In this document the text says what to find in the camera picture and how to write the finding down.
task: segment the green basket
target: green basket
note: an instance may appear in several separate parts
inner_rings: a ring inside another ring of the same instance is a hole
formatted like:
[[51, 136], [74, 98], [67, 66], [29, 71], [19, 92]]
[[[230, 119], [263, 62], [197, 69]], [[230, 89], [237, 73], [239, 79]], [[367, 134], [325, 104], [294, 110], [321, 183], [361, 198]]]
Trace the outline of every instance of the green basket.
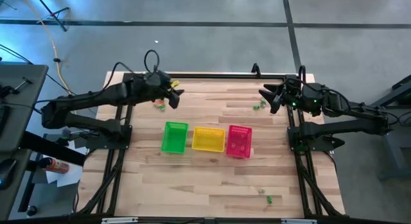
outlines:
[[188, 133], [187, 123], [166, 122], [161, 151], [167, 153], [184, 153]]

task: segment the paper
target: paper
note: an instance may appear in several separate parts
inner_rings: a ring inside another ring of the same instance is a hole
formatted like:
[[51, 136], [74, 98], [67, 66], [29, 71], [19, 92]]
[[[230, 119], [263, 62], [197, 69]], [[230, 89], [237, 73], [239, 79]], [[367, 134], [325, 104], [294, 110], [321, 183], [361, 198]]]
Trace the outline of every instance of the paper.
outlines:
[[[81, 153], [83, 155], [85, 155], [87, 151], [85, 147], [75, 148], [74, 141], [70, 141], [69, 146], [67, 148], [77, 151], [78, 153]], [[46, 171], [47, 182], [50, 184], [54, 181], [57, 181], [57, 187], [62, 187], [65, 185], [71, 185], [71, 184], [77, 183], [82, 177], [83, 167], [77, 166], [75, 164], [70, 164], [70, 163], [68, 164], [70, 165], [69, 171], [64, 174]]]

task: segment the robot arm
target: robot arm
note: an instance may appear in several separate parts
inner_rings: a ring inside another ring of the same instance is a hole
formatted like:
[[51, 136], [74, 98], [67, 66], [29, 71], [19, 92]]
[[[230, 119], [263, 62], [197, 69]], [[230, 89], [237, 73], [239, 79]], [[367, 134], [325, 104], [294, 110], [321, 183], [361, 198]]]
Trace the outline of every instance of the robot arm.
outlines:
[[64, 96], [51, 100], [42, 110], [44, 128], [56, 129], [65, 126], [90, 130], [120, 132], [117, 120], [100, 121], [70, 113], [73, 110], [100, 105], [136, 105], [155, 99], [169, 99], [169, 105], [177, 108], [184, 90], [174, 90], [168, 74], [161, 70], [153, 73], [135, 74], [132, 79], [111, 85], [99, 92], [88, 92], [75, 96]]
[[264, 88], [268, 90], [260, 90], [259, 93], [270, 103], [272, 114], [275, 114], [281, 105], [289, 105], [294, 110], [300, 109], [312, 116], [318, 116], [322, 112], [329, 117], [346, 115], [359, 118], [355, 122], [339, 124], [317, 125], [305, 122], [300, 128], [301, 137], [314, 138], [343, 132], [384, 135], [390, 131], [384, 108], [348, 101], [339, 92], [319, 83], [305, 83], [296, 75], [286, 75], [282, 84], [265, 84]]

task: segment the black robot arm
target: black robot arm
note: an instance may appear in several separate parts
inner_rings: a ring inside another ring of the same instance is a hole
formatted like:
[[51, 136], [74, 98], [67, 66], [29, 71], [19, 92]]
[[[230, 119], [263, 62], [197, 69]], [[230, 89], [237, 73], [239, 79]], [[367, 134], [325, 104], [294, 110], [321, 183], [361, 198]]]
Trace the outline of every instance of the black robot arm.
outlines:
[[296, 75], [286, 75], [280, 85], [265, 84], [259, 93], [270, 103], [272, 114], [280, 106], [291, 106], [318, 116], [351, 116], [358, 119], [328, 124], [302, 122], [300, 126], [289, 127], [288, 138], [292, 150], [333, 150], [344, 144], [343, 140], [332, 137], [333, 134], [347, 132], [365, 132], [385, 135], [390, 131], [387, 113], [383, 107], [372, 107], [364, 103], [349, 101], [341, 93], [319, 83], [306, 83]]
[[121, 125], [118, 120], [100, 121], [75, 115], [70, 111], [100, 105], [136, 105], [163, 98], [168, 98], [169, 105], [177, 108], [179, 96], [184, 90], [174, 90], [171, 84], [168, 74], [156, 70], [153, 73], [134, 74], [130, 80], [111, 85], [99, 92], [59, 97], [42, 108], [42, 125], [50, 129], [72, 126], [101, 131], [106, 135], [120, 135]]

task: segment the yellow basket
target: yellow basket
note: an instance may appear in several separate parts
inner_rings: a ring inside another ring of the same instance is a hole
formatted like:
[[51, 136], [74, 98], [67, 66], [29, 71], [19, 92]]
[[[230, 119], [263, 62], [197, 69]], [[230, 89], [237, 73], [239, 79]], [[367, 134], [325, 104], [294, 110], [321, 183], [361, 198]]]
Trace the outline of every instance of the yellow basket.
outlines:
[[224, 152], [225, 130], [221, 128], [195, 127], [193, 150]]

